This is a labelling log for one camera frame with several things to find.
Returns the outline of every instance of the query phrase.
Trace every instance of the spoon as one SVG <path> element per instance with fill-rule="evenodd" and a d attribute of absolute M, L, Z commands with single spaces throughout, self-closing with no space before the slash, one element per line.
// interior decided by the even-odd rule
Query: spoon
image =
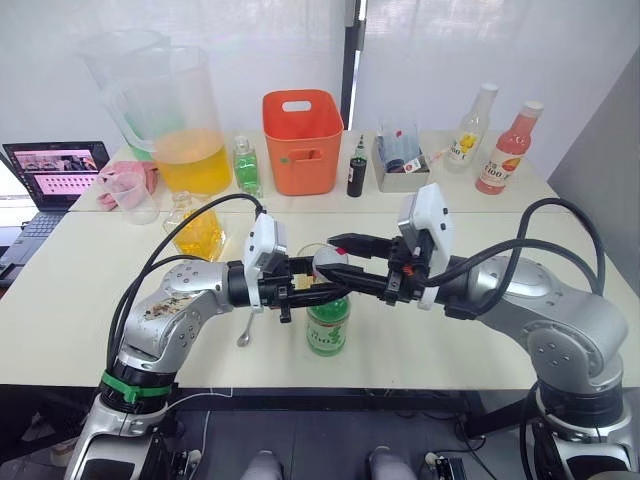
<path fill-rule="evenodd" d="M 251 314 L 249 315 L 249 321 L 247 322 L 247 328 L 245 328 L 244 332 L 242 332 L 242 335 L 238 337 L 238 341 L 236 342 L 236 345 L 238 345 L 239 347 L 246 347 L 251 341 L 250 331 L 251 331 L 251 323 L 253 322 L 253 316 L 254 316 L 254 312 L 251 312 Z"/>

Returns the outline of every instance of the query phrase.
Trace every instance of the black floor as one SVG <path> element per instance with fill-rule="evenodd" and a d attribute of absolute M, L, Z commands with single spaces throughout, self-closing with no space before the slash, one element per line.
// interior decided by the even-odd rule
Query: black floor
<path fill-rule="evenodd" d="M 180 413 L 186 432 L 177 442 L 179 448 L 201 448 L 205 415 L 201 411 Z M 378 445 L 390 446 L 416 472 L 428 451 L 465 448 L 453 433 L 453 422 L 422 414 L 404 416 L 386 412 L 215 412 L 210 416 L 206 451 L 196 479 L 239 479 L 261 449 L 276 454 L 287 480 L 364 480 L 365 458 Z M 478 454 L 498 479 L 524 478 L 514 433 L 489 438 Z M 470 480 L 490 479 L 468 454 L 452 455 L 463 458 Z M 3 465 L 0 479 L 62 479 L 63 469 L 48 463 L 48 451 L 37 452 Z"/>

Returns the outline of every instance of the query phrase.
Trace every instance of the orange plastic basket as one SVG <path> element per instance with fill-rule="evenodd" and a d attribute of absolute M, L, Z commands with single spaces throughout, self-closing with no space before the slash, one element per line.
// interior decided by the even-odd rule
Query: orange plastic basket
<path fill-rule="evenodd" d="M 322 90 L 283 90 L 262 99 L 262 123 L 276 188 L 316 195 L 336 183 L 342 118 Z"/>

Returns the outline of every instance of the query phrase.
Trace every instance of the clear plastic cup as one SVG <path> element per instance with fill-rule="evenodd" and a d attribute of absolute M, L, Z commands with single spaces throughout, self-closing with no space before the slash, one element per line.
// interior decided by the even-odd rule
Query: clear plastic cup
<path fill-rule="evenodd" d="M 131 223 L 145 225 L 158 218 L 158 205 L 147 190 L 144 175 L 124 172 L 103 178 L 104 188 Z"/>

